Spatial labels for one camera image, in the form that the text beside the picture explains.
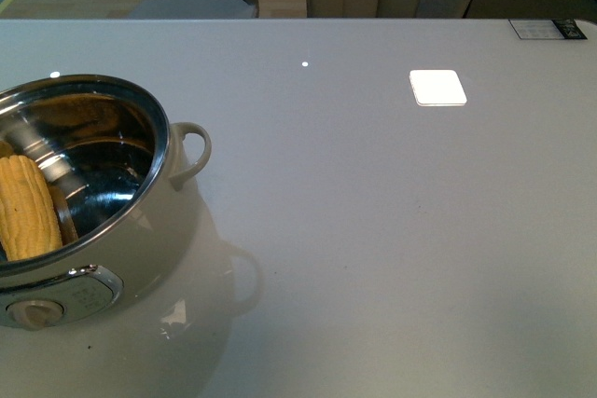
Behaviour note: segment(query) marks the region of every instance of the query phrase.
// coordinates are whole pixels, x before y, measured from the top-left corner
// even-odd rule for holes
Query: sticker
[[[510,20],[520,39],[587,39],[573,19]]]
[[[555,19],[553,23],[564,39],[587,39],[587,37],[580,31],[574,19]]]

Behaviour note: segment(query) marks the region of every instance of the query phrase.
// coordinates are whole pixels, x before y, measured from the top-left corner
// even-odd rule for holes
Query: stainless steel pot
[[[188,134],[204,140],[192,164],[182,143]],[[146,90],[103,75],[6,90],[0,139],[35,160],[62,192],[77,233],[53,253],[0,261],[0,324],[39,329],[124,306],[184,254],[199,201],[190,180],[211,142],[199,125],[170,124]]]

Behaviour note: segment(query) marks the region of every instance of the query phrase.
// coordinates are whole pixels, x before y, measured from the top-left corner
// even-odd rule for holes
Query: white table
[[[114,75],[214,142],[184,293],[1,328],[2,394],[596,396],[597,27],[579,26],[0,21],[0,89]],[[413,69],[454,70],[467,104],[419,106]]]

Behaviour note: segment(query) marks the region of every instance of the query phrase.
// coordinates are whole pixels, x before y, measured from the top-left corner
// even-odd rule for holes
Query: corn on the cob
[[[46,180],[26,156],[0,158],[0,240],[8,261],[62,247]]]
[[[12,146],[5,142],[4,140],[0,140],[0,158],[9,158],[15,154]]]

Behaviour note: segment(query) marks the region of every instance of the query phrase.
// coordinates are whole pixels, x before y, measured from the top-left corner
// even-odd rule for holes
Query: cooker handle
[[[185,137],[187,137],[188,134],[197,134],[202,137],[205,143],[203,152],[195,163],[168,178],[174,189],[180,190],[188,179],[200,172],[205,164],[207,164],[207,161],[212,154],[212,140],[209,138],[207,131],[195,123],[174,123],[172,127],[179,133],[181,141],[185,140]]]

